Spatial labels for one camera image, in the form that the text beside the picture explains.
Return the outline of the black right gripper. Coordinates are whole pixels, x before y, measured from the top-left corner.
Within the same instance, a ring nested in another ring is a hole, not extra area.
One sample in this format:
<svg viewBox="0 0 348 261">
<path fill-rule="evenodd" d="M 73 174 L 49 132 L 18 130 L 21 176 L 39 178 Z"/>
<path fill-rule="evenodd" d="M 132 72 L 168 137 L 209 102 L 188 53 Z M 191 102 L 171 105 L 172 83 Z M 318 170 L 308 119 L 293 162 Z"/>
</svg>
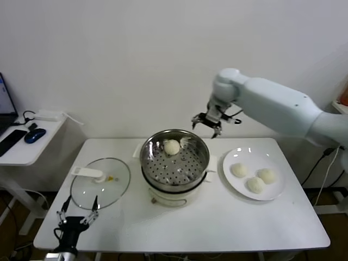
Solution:
<svg viewBox="0 0 348 261">
<path fill-rule="evenodd" d="M 221 135 L 221 132 L 222 132 L 221 121 L 220 120 L 217 121 L 217 120 L 209 118 L 206 113 L 195 115 L 191 121 L 192 121 L 192 129 L 194 129 L 196 125 L 199 123 L 202 123 L 209 128 L 213 128 L 214 134 L 212 136 L 212 139 L 215 139 L 219 135 Z"/>
</svg>

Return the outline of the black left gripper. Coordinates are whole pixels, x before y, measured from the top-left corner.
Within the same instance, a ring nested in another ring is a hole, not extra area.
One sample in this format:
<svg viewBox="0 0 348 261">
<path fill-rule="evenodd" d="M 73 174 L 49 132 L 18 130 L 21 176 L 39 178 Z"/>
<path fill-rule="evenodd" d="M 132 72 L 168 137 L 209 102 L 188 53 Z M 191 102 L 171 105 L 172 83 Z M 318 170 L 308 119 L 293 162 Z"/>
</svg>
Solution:
<svg viewBox="0 0 348 261">
<path fill-rule="evenodd" d="M 63 203 L 61 210 L 57 211 L 59 225 L 57 231 L 60 236 L 57 236 L 60 247 L 76 247 L 81 233 L 89 228 L 98 217 L 98 196 L 95 196 L 91 213 L 85 218 L 82 216 L 68 216 L 66 212 L 69 207 L 71 196 Z"/>
</svg>

